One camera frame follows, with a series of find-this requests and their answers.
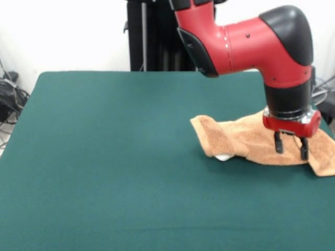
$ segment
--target white wall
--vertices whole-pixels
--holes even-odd
[[[43,71],[128,71],[125,0],[0,0],[0,56],[32,91]],[[284,4],[301,8],[314,39],[317,75],[335,74],[335,18],[329,0],[228,0],[218,6],[217,23],[228,24]]]

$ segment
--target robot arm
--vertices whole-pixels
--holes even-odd
[[[263,122],[275,131],[276,150],[283,151],[279,133],[285,132],[301,138],[305,146],[301,152],[306,155],[305,138],[319,128],[321,115],[310,106],[313,47],[303,12],[283,6],[218,26],[213,0],[170,0],[170,4],[180,37],[198,70],[218,77],[258,69],[267,101]]]

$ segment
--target brown towel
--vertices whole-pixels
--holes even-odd
[[[319,129],[308,139],[309,160],[300,157],[300,139],[281,134],[284,153],[275,150],[274,132],[264,127],[263,111],[236,121],[216,122],[200,115],[191,119],[200,144],[208,157],[226,160],[240,156],[263,165],[298,165],[309,163],[318,176],[335,175],[335,141]]]

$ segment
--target green table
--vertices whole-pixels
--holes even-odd
[[[259,73],[43,73],[0,160],[0,250],[334,251],[335,177],[207,158],[189,122],[264,106]]]

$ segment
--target metal pole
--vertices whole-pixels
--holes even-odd
[[[142,42],[143,42],[143,71],[147,71],[147,4],[142,3]]]

